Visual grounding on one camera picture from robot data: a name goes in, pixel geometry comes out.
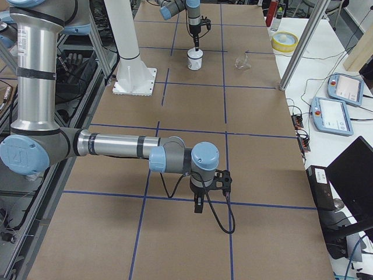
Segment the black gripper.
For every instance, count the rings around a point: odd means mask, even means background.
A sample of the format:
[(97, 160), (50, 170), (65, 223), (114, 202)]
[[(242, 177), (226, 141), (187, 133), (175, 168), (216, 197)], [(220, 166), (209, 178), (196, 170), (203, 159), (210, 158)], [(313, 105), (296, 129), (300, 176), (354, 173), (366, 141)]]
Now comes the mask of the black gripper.
[(193, 43), (195, 51), (199, 50), (199, 34), (200, 34), (200, 25), (189, 25), (189, 31), (193, 37)]
[(203, 212), (205, 195), (208, 193), (208, 190), (203, 187), (198, 187), (192, 183), (190, 184), (190, 189), (193, 192), (194, 213), (201, 214)]

